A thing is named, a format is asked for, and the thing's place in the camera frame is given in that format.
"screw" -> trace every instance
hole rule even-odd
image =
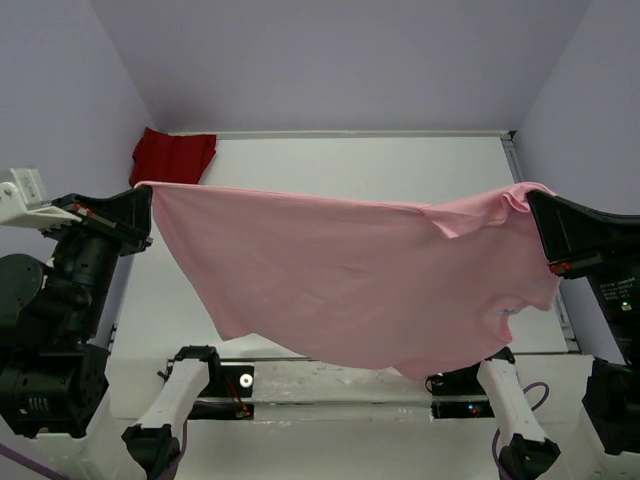
[[[240,386],[242,388],[249,388],[251,385],[253,385],[253,377],[251,375],[245,373],[240,377]]]

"lavender wall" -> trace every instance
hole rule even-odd
[[[0,169],[35,165],[51,196],[127,188],[131,152],[150,119],[88,0],[3,1],[0,38]],[[0,228],[0,256],[45,259],[53,245],[35,231]],[[103,339],[124,287],[122,267]],[[24,448],[4,422],[0,442]],[[6,478],[36,478],[4,457],[0,470]]]
[[[622,214],[640,214],[638,19],[636,0],[595,0],[516,136],[525,178]],[[580,345],[619,360],[586,282],[562,292]]]
[[[513,129],[589,0],[92,0],[168,131]]]

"red cloth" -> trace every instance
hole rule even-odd
[[[197,184],[216,153],[215,135],[172,136],[146,128],[133,151],[129,184]]]

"white bracket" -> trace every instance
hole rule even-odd
[[[209,364],[186,358],[173,364],[160,395],[136,424],[144,428],[171,425],[171,433],[182,443],[182,426],[200,392],[209,384]]]
[[[35,168],[12,168],[0,174],[0,225],[44,230],[82,219],[50,204]]]
[[[516,433],[525,440],[544,443],[548,436],[533,415],[515,365],[495,358],[484,360],[477,378],[489,397],[504,445],[509,445]]]

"white table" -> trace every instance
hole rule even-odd
[[[225,140],[203,177],[211,185],[423,203],[512,182],[497,138]],[[495,422],[432,422],[421,384],[391,370],[297,360],[257,335],[221,342],[155,229],[153,236],[154,245],[133,262],[108,364],[114,415],[126,424],[144,413],[162,388],[156,372],[184,345],[215,345],[223,358],[262,359],[255,363],[256,419],[189,422],[189,449],[177,478],[497,478],[489,450]],[[527,309],[510,326],[516,353],[567,349],[555,311]],[[288,360],[273,361],[279,358]],[[523,383],[551,384],[539,418],[564,441],[590,359],[518,358]],[[271,405],[280,401],[313,405]]]

